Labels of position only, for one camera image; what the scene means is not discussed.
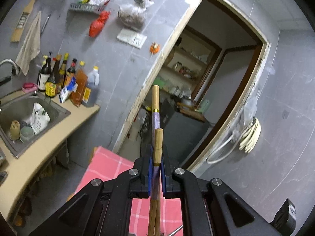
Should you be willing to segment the large oil jug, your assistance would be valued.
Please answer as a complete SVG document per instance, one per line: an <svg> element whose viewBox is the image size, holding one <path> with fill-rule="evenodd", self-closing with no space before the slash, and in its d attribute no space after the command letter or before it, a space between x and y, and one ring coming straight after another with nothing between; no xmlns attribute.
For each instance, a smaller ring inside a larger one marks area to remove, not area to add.
<svg viewBox="0 0 315 236"><path fill-rule="evenodd" d="M82 104L85 107L93 107L97 100L99 91L99 67L94 66L93 70L88 73L88 80L85 85Z"/></svg>

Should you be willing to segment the red cap sauce bottle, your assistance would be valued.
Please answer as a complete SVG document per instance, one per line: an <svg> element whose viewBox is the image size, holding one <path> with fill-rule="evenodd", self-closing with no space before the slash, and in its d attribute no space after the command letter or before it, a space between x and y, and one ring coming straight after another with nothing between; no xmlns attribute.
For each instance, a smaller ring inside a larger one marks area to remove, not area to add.
<svg viewBox="0 0 315 236"><path fill-rule="evenodd" d="M75 76L75 67L76 67L77 59L73 58L73 61L71 63L71 66L66 71L66 77L64 81L64 87L68 86L71 79Z"/></svg>

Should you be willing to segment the orange wall hook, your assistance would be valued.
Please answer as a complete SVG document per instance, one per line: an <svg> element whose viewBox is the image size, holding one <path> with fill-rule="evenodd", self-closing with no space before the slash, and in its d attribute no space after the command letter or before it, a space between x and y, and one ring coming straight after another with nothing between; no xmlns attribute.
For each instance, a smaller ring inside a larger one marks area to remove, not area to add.
<svg viewBox="0 0 315 236"><path fill-rule="evenodd" d="M150 48L149 48L149 51L152 55L157 54L159 50L160 50L160 44L158 44L156 42L152 43Z"/></svg>

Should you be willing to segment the grey wall shelf rack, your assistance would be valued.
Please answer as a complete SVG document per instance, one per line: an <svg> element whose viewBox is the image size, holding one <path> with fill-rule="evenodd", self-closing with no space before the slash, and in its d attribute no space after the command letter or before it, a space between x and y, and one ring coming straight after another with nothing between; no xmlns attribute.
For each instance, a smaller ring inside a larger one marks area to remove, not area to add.
<svg viewBox="0 0 315 236"><path fill-rule="evenodd" d="M101 14L105 10L105 5L92 5L92 4L82 4L82 3L71 3L69 6L70 11L75 12L89 12L95 14Z"/></svg>

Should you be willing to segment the cream rubber gloves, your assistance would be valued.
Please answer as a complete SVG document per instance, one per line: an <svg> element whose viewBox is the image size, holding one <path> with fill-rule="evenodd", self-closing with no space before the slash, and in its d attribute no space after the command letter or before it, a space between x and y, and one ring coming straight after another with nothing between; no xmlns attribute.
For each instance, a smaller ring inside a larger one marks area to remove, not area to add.
<svg viewBox="0 0 315 236"><path fill-rule="evenodd" d="M250 153L259 140L262 127L258 118L254 117L251 123L242 133L239 143L239 150Z"/></svg>

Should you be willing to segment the beige hanging towel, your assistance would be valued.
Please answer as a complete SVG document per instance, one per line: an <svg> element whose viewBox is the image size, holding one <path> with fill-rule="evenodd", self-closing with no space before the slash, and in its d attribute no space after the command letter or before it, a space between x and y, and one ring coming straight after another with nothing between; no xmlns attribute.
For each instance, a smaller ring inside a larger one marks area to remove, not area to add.
<svg viewBox="0 0 315 236"><path fill-rule="evenodd" d="M16 64L25 76L29 71L30 62L40 54L41 15L42 11L36 14L16 58Z"/></svg>

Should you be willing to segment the clear bag of dried goods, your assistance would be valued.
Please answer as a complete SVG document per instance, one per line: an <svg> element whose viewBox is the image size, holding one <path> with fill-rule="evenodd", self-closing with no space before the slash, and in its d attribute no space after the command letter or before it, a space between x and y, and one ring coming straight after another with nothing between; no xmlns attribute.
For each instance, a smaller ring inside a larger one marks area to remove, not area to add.
<svg viewBox="0 0 315 236"><path fill-rule="evenodd" d="M119 6L118 18L134 31L142 31L146 22L146 11L154 4L154 0L134 0L133 4Z"/></svg>

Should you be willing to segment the green box on shelf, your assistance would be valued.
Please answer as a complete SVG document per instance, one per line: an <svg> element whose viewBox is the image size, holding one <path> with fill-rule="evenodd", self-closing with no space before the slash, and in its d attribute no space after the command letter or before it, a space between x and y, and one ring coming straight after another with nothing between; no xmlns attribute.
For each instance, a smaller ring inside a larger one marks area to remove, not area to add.
<svg viewBox="0 0 315 236"><path fill-rule="evenodd" d="M157 78L155 78L153 85L157 85L157 86L159 86L160 89L162 89L165 86L165 83L166 82L164 81L164 79L157 77Z"/></svg>

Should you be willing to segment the pink sponge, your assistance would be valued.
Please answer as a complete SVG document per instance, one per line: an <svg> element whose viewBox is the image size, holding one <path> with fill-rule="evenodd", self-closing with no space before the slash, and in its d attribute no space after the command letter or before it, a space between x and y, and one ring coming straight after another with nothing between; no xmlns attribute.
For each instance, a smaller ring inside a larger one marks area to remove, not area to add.
<svg viewBox="0 0 315 236"><path fill-rule="evenodd" d="M35 83L24 83L22 86L22 91L24 93L30 93L38 90L38 85Z"/></svg>

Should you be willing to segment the grey cabinet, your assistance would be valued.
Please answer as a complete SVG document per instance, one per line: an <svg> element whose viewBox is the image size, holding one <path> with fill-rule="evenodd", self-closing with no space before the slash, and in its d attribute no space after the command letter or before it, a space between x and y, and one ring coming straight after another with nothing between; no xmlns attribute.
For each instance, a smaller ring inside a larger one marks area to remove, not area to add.
<svg viewBox="0 0 315 236"><path fill-rule="evenodd" d="M211 126L178 112L174 104L168 99L161 104L160 127L169 157L183 165Z"/></svg>

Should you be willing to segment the red plastic bag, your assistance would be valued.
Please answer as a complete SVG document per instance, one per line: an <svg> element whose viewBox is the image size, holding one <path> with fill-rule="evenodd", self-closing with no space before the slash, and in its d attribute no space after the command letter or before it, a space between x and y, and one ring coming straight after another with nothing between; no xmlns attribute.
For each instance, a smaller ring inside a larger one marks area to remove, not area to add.
<svg viewBox="0 0 315 236"><path fill-rule="evenodd" d="M98 19L94 20L89 29L89 36L90 37L96 37L100 34L100 32L103 30L103 27L107 20L109 19L110 12L109 11L103 11L99 15Z"/></svg>

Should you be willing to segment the yellow label sauce bottle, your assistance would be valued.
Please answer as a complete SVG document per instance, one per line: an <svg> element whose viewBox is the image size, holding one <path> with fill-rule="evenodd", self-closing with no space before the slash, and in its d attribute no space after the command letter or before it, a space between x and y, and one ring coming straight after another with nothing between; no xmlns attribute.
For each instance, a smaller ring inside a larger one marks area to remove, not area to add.
<svg viewBox="0 0 315 236"><path fill-rule="evenodd" d="M45 95L54 98L57 95L57 85L59 83L59 65L62 55L58 54L54 63L52 74L46 81Z"/></svg>

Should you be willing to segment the white wall switch socket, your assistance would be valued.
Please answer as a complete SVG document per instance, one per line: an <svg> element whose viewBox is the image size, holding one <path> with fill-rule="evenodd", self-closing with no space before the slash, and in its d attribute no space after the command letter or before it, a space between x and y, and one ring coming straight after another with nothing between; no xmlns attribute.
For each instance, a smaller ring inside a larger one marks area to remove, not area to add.
<svg viewBox="0 0 315 236"><path fill-rule="evenodd" d="M130 46L133 46L137 49L141 49L145 41L147 40L147 36L137 33L136 31L123 28L119 32L117 40Z"/></svg>

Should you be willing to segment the blue white packet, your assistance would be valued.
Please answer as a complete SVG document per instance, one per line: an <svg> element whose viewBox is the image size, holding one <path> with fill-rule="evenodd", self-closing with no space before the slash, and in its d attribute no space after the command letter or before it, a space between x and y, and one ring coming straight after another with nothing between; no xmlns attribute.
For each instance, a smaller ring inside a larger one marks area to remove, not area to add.
<svg viewBox="0 0 315 236"><path fill-rule="evenodd" d="M76 78L72 77L70 83L61 89L59 93L59 101L60 103L64 103L71 95L72 92L76 92L77 90L77 83Z"/></svg>

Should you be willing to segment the wooden grater board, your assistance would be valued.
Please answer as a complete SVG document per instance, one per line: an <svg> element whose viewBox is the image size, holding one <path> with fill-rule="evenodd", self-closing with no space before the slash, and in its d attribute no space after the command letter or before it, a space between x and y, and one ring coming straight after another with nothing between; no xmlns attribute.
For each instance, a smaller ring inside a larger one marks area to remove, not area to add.
<svg viewBox="0 0 315 236"><path fill-rule="evenodd" d="M22 14L18 20L18 23L12 33L11 36L11 43L19 43L23 30L25 28L25 25L28 21L28 18L33 10L34 4L36 0L31 0L28 5L23 9Z"/></svg>

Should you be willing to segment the stainless steel sink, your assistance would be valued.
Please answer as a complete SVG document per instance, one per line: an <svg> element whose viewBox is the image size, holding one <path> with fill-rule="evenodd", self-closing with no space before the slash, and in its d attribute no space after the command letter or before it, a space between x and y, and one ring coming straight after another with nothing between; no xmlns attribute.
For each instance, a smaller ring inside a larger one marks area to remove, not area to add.
<svg viewBox="0 0 315 236"><path fill-rule="evenodd" d="M34 91L24 94L1 105L1 138L12 156L18 159L37 139L70 114L70 111L62 108L61 105L53 102L51 98L46 97L41 92ZM50 120L42 131L33 130L27 140L12 140L10 136L12 122L18 121L21 128L31 127L34 121L32 116L34 115L43 115L44 118Z"/></svg>

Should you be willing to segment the white plastic jug on floor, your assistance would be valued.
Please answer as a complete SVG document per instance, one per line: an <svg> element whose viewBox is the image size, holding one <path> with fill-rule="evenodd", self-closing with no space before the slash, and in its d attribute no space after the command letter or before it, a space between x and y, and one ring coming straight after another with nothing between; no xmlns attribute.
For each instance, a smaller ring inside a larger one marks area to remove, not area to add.
<svg viewBox="0 0 315 236"><path fill-rule="evenodd" d="M129 130L129 140L135 141L138 137L138 134L142 128L142 125L144 124L144 121L146 119L147 112L144 108L140 108L136 118L134 119L131 128Z"/></svg>

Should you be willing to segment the chrome faucet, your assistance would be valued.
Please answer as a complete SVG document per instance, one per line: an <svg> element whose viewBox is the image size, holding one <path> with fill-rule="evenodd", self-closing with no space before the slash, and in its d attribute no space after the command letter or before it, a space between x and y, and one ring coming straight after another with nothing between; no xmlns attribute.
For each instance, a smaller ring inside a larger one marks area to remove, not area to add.
<svg viewBox="0 0 315 236"><path fill-rule="evenodd" d="M12 59L1 60L1 76L19 76L20 69L15 61Z"/></svg>

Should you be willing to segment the dark soy sauce bottle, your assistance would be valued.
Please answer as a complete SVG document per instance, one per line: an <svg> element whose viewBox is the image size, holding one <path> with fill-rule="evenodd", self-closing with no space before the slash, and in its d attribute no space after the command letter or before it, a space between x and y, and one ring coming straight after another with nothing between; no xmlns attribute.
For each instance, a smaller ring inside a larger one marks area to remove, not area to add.
<svg viewBox="0 0 315 236"><path fill-rule="evenodd" d="M52 55L52 52L49 52L49 55L43 56L44 61L42 63L42 67L41 67L39 74L38 74L37 85L38 85L38 90L41 92L45 91L46 82L52 73L51 55Z"/></svg>

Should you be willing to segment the wooden shelf unit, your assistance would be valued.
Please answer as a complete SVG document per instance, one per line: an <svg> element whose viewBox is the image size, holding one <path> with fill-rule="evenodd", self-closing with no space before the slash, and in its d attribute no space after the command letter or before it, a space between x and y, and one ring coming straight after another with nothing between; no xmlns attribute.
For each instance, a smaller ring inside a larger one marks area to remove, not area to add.
<svg viewBox="0 0 315 236"><path fill-rule="evenodd" d="M222 48L214 41L186 26L158 73L157 77L166 82L162 90L198 102L197 96L221 51Z"/></svg>

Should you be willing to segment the wooden chopstick purple band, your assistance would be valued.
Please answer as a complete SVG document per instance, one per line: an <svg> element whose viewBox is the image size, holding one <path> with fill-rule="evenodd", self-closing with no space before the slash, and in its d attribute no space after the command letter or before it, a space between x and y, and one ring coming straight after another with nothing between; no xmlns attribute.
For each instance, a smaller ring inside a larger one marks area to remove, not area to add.
<svg viewBox="0 0 315 236"><path fill-rule="evenodd" d="M155 130L160 127L160 94L159 86L152 86L152 188L149 208L148 235L160 235L160 227L158 225L158 202L159 202L159 169L160 165L156 163L155 158Z"/></svg>

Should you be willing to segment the white jug in sink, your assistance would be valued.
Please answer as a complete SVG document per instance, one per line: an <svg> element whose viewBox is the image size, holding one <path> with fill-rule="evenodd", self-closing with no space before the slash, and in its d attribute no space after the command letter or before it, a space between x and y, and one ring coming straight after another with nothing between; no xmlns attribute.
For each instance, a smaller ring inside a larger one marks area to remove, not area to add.
<svg viewBox="0 0 315 236"><path fill-rule="evenodd" d="M47 111L42 107L41 104L35 102L31 113L31 128L35 135L42 132L50 122L50 117Z"/></svg>

